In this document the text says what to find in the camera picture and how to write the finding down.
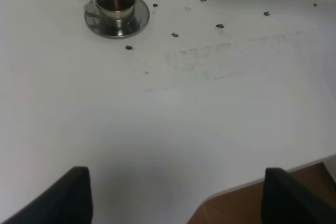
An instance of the cup handle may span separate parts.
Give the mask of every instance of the cup handle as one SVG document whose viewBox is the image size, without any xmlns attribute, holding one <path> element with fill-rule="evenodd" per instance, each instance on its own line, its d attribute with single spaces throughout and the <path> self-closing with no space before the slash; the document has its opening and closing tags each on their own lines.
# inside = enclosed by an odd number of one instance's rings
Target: cup handle
<svg viewBox="0 0 336 224">
<path fill-rule="evenodd" d="M 96 0 L 91 0 L 90 2 L 88 2 L 88 3 L 84 6 L 84 10 L 85 10 L 85 12 L 88 11 L 89 5 L 90 5 L 92 2 L 95 2 L 95 1 L 96 1 Z"/>
<path fill-rule="evenodd" d="M 94 14 L 94 13 L 91 13 L 91 12 L 88 11 L 88 9 L 89 9 L 89 5 L 90 5 L 92 2 L 95 2 L 95 1 L 96 1 L 96 0 L 91 0 L 89 3 L 87 3 L 87 4 L 84 6 L 85 14 L 86 14 L 88 17 L 100 18 L 99 15 Z"/>
</svg>

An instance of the metal saucer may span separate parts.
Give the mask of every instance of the metal saucer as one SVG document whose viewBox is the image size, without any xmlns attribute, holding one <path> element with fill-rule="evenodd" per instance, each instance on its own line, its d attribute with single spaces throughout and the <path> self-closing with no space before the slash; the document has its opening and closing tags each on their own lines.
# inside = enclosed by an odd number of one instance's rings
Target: metal saucer
<svg viewBox="0 0 336 224">
<path fill-rule="evenodd" d="M 149 21 L 150 11 L 143 0 L 137 1 L 134 10 L 134 19 L 128 23 L 127 27 L 114 28 L 107 26 L 101 20 L 100 11 L 92 0 L 85 6 L 84 19 L 90 30 L 95 34 L 109 39 L 124 39 L 141 32 Z"/>
</svg>

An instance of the espresso cup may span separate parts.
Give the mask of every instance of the espresso cup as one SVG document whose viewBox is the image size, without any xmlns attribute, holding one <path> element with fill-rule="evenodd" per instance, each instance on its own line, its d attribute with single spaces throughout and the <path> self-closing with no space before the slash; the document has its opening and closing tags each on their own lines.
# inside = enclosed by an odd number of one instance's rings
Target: espresso cup
<svg viewBox="0 0 336 224">
<path fill-rule="evenodd" d="M 101 20 L 114 28 L 126 27 L 134 19 L 138 0 L 94 0 Z"/>
</svg>

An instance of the white table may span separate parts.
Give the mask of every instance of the white table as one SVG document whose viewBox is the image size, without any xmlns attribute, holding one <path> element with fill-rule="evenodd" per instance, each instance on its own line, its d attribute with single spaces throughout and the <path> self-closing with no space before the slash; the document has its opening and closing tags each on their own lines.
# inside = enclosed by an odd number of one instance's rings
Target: white table
<svg viewBox="0 0 336 224">
<path fill-rule="evenodd" d="M 76 165 L 93 223 L 183 224 L 336 153 L 335 0 L 145 0 L 125 40 L 86 27 L 88 1 L 0 0 L 0 221 Z"/>
</svg>

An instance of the brown floor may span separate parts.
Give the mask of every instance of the brown floor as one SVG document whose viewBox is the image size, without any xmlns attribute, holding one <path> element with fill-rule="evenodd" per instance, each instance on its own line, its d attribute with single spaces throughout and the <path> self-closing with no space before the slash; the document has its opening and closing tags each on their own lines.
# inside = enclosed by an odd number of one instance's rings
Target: brown floor
<svg viewBox="0 0 336 224">
<path fill-rule="evenodd" d="M 291 173 L 313 193 L 336 208 L 336 189 L 323 163 Z M 263 183 L 217 196 L 203 203 L 188 224 L 261 224 Z"/>
</svg>

